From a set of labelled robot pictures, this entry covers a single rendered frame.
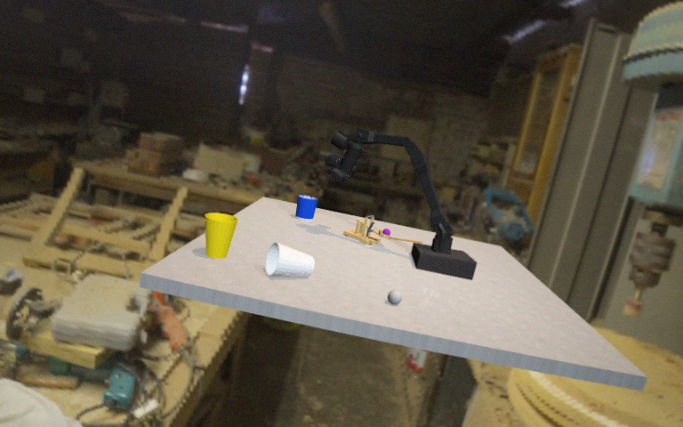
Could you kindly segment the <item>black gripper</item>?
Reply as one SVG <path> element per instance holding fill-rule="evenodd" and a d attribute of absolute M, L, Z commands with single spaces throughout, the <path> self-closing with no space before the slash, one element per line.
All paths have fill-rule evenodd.
<path fill-rule="evenodd" d="M 344 156 L 341 157 L 341 163 L 339 165 L 339 168 L 334 168 L 330 171 L 329 175 L 335 178 L 334 182 L 334 188 L 337 188 L 340 186 L 344 181 L 346 181 L 350 175 L 348 173 L 355 173 L 357 170 L 357 167 L 355 164 L 358 162 L 357 160 L 353 160 L 349 157 L 347 157 L 345 154 Z"/>

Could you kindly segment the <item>olive yellow cup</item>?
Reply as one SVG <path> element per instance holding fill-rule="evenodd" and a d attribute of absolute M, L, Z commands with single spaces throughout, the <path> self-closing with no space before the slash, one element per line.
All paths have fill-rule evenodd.
<path fill-rule="evenodd" d="M 238 218 L 224 213 L 205 214 L 206 255 L 226 258 Z"/>

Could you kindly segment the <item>small white ball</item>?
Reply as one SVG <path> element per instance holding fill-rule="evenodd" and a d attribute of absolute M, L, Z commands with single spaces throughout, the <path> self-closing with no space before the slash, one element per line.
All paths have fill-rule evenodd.
<path fill-rule="evenodd" d="M 402 294 L 399 291 L 391 291 L 388 295 L 388 300 L 392 304 L 398 304 L 402 301 Z"/>

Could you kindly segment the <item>blue cup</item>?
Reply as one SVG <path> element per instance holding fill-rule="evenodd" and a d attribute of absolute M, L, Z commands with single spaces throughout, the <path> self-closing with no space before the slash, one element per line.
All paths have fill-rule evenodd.
<path fill-rule="evenodd" d="M 317 198 L 299 195 L 295 217 L 304 221 L 312 221 L 317 205 Z"/>

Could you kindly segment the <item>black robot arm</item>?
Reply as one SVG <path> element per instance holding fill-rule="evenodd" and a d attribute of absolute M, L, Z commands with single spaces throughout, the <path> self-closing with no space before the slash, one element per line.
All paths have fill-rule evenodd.
<path fill-rule="evenodd" d="M 331 139 L 331 143 L 340 150 L 347 149 L 345 152 L 347 157 L 353 160 L 358 160 L 361 152 L 366 153 L 367 149 L 366 146 L 361 146 L 353 141 L 363 144 L 384 143 L 404 146 L 406 148 L 407 153 L 411 157 L 411 162 L 415 170 L 421 177 L 422 185 L 430 204 L 431 216 L 428 218 L 430 220 L 430 226 L 433 227 L 436 232 L 436 235 L 433 238 L 431 249 L 435 253 L 451 254 L 450 251 L 453 239 L 450 237 L 454 234 L 454 232 L 449 226 L 449 220 L 447 219 L 446 214 L 438 202 L 433 180 L 430 175 L 429 160 L 427 155 L 421 152 L 418 146 L 414 143 L 413 139 L 409 136 L 375 133 L 363 128 L 357 129 L 355 133 L 350 135 L 347 135 L 344 131 L 339 130 L 339 132 L 336 133 Z M 339 168 L 342 157 L 330 154 L 326 157 L 325 161 L 328 165 L 336 165 L 336 168 Z"/>

